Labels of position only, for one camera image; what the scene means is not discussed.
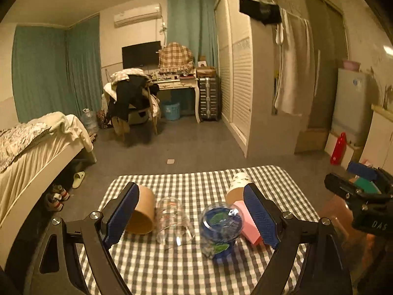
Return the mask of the clear blue plastic cup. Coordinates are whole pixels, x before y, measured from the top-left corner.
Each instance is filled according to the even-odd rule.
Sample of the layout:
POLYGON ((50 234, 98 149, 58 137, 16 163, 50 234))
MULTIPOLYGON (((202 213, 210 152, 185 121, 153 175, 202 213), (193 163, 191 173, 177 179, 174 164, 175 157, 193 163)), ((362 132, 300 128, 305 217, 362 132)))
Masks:
POLYGON ((242 211, 235 205, 223 202, 208 205, 198 219, 202 253, 213 260, 230 255, 244 222, 242 211))

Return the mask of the white patterned paper cup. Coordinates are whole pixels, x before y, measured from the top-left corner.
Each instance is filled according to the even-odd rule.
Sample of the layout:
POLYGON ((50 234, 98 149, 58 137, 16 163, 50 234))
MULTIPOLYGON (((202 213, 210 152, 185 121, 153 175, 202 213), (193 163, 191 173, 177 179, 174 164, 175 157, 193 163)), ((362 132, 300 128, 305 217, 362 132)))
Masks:
POLYGON ((252 182, 247 173, 236 173, 231 182, 225 200, 229 205, 233 205, 236 201, 243 200, 244 187, 252 182))

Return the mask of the clear glass cup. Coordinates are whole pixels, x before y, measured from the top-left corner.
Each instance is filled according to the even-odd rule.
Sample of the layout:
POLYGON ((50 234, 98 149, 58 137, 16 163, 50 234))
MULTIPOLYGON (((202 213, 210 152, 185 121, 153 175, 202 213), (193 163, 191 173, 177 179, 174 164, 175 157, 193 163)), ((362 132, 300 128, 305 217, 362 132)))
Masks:
POLYGON ((181 201, 175 197, 165 197, 156 207, 156 241, 165 249, 191 243, 195 230, 181 201))

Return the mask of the pink foam block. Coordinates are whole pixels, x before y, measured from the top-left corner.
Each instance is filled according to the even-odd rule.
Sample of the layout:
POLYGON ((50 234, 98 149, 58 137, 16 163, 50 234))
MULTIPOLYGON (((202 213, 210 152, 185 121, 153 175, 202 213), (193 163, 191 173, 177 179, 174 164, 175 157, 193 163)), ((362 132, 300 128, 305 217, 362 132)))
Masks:
POLYGON ((262 242, 262 237, 258 228, 256 227, 249 210, 247 209, 243 200, 237 200, 234 204, 234 207, 239 209, 244 218, 244 224, 241 234, 254 246, 260 244, 262 242))

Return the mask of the red bottle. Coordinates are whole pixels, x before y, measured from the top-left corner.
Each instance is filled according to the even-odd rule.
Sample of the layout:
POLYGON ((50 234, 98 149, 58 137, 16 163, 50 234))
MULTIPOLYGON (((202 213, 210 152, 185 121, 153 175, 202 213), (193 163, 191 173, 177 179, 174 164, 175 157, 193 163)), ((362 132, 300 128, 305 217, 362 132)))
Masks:
POLYGON ((331 165, 339 165, 341 163, 345 148, 346 148, 346 134, 345 132, 343 132, 337 138, 337 142, 335 144, 334 150, 330 157, 331 165))

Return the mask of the checkered tablecloth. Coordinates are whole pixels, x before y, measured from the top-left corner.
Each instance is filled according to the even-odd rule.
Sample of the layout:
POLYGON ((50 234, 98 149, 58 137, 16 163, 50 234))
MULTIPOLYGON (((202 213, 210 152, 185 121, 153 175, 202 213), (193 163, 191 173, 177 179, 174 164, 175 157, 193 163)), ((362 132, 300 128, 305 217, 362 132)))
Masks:
MULTIPOLYGON (((230 182, 239 169, 179 175, 124 175, 109 185, 104 207, 116 198, 128 182, 151 189, 157 199, 178 198, 193 227, 202 210, 224 200, 230 182)), ((317 212, 290 175, 278 166, 245 168, 263 195, 281 210, 298 219, 317 221, 317 212)), ((155 235, 125 233, 111 247, 110 254, 133 294, 250 294, 273 254, 268 246, 253 246, 238 238, 234 250, 217 261, 201 252, 200 237, 190 243, 166 249, 155 235)))

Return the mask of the sneaker far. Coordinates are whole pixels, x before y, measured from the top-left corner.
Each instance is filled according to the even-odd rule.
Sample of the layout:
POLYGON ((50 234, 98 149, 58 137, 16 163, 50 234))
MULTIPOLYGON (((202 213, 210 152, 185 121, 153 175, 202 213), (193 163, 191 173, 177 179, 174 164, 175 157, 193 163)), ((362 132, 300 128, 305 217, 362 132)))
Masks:
POLYGON ((67 201, 70 198, 69 193, 60 184, 54 184, 52 192, 57 195, 59 200, 67 201))

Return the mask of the white slipper far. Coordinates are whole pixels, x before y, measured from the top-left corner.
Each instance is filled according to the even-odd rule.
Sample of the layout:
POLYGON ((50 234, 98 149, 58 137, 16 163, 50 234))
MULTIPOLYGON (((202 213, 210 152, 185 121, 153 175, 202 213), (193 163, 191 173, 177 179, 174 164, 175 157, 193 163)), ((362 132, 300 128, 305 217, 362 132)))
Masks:
POLYGON ((72 184, 72 189, 77 189, 80 187, 81 183, 83 182, 85 178, 85 172, 80 171, 77 172, 73 175, 73 184, 72 184))

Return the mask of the hanging white towel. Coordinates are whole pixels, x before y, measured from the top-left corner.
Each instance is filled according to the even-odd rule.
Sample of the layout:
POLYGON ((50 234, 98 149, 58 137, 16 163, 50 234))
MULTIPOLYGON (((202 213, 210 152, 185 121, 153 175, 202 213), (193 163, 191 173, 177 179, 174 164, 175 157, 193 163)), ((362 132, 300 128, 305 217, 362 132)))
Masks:
POLYGON ((276 30, 279 79, 274 108, 289 115, 307 115, 314 96, 314 40, 309 20, 280 9, 276 30))

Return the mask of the patterned quilt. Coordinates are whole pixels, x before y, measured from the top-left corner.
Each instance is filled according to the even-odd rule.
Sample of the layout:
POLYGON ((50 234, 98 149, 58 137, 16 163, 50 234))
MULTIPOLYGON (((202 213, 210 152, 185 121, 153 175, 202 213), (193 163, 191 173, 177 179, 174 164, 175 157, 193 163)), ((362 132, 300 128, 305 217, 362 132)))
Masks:
POLYGON ((31 146, 36 140, 50 132, 51 127, 43 122, 19 123, 1 131, 1 172, 31 146))

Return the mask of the blue laundry basket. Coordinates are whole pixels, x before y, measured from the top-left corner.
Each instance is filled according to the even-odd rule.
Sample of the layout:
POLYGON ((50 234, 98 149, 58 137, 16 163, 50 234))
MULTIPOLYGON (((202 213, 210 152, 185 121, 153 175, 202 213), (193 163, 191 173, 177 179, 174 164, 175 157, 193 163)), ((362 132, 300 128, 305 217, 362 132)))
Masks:
POLYGON ((181 117, 181 105, 179 102, 163 102, 161 104, 166 120, 179 120, 181 117))

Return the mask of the wooden chair with clothes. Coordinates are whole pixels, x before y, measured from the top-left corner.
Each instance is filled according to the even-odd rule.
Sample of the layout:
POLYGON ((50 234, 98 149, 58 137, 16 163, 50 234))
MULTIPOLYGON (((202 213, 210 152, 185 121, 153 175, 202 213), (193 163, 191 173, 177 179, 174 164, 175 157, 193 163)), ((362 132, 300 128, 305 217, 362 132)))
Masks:
POLYGON ((132 111, 141 117, 148 117, 154 133, 158 133, 161 109, 156 95, 159 86, 151 82, 144 70, 131 68, 113 73, 108 77, 103 92, 107 101, 107 114, 117 136, 124 139, 130 132, 129 115, 132 111))

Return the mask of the cardboard box on suitcase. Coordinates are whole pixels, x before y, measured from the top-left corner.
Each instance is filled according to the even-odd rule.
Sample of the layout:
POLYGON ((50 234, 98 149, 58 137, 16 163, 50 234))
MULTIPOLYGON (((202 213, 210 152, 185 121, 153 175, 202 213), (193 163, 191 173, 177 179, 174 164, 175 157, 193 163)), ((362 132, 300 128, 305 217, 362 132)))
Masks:
POLYGON ((216 69, 214 67, 197 67, 196 68, 196 76, 201 78, 215 78, 216 77, 216 69))

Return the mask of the black monitor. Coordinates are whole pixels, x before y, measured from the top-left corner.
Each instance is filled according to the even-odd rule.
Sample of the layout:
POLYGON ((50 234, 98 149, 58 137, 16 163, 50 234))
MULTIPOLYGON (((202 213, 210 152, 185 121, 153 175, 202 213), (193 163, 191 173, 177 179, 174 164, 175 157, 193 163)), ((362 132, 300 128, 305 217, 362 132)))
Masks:
POLYGON ((139 43, 122 48, 124 69, 157 66, 159 61, 160 41, 139 43))

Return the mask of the teal centre curtain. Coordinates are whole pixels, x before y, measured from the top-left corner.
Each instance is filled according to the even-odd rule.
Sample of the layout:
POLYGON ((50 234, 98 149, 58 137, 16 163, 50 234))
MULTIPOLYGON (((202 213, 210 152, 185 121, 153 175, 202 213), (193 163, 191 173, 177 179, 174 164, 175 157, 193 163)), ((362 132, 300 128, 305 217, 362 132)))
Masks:
POLYGON ((218 64, 214 2, 167 0, 167 43, 188 47, 195 63, 204 57, 212 67, 218 64))

